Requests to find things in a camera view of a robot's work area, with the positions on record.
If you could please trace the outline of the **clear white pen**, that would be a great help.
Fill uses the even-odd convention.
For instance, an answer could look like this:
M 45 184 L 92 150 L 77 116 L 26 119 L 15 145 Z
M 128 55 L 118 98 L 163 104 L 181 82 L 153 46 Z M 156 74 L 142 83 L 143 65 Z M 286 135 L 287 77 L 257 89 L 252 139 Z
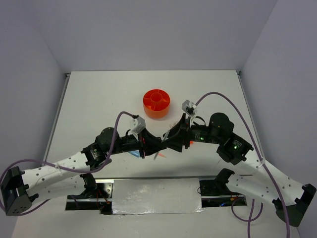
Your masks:
M 154 161 L 156 160 L 156 158 L 157 158 L 158 153 L 160 152 L 160 150 L 161 150 L 161 149 L 165 149 L 164 142 L 168 139 L 169 133 L 170 133 L 170 130 L 168 130 L 168 131 L 163 135 L 163 139 L 162 139 L 160 145 L 156 148 L 156 153 L 155 153 L 154 158 L 153 158 Z

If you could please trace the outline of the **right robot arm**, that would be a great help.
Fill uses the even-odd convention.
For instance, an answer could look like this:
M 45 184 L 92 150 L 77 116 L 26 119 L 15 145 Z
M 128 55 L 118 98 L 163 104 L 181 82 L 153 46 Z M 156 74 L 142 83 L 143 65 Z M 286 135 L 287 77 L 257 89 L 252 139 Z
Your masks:
M 234 124 L 224 113 L 211 115 L 208 125 L 192 122 L 182 115 L 180 121 L 164 136 L 169 148 L 181 152 L 190 142 L 218 145 L 216 153 L 221 159 L 259 180 L 248 181 L 230 169 L 223 168 L 214 180 L 214 189 L 221 194 L 229 191 L 243 193 L 273 205 L 282 221 L 298 227 L 313 200 L 317 189 L 301 184 L 259 156 L 254 147 L 233 132 Z

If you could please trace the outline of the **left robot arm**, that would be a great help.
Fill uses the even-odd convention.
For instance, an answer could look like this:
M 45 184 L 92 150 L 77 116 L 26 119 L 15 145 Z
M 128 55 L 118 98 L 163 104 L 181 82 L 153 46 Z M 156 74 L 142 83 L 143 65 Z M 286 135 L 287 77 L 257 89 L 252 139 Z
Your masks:
M 105 128 L 95 142 L 82 151 L 55 163 L 42 161 L 40 167 L 21 170 L 21 160 L 8 166 L 0 178 L 3 202 L 0 207 L 7 216 L 22 216 L 32 212 L 34 203 L 44 205 L 53 197 L 81 193 L 93 197 L 97 185 L 93 173 L 111 162 L 111 155 L 139 151 L 142 158 L 167 148 L 166 142 L 145 128 L 136 135 L 120 137 L 113 127 Z

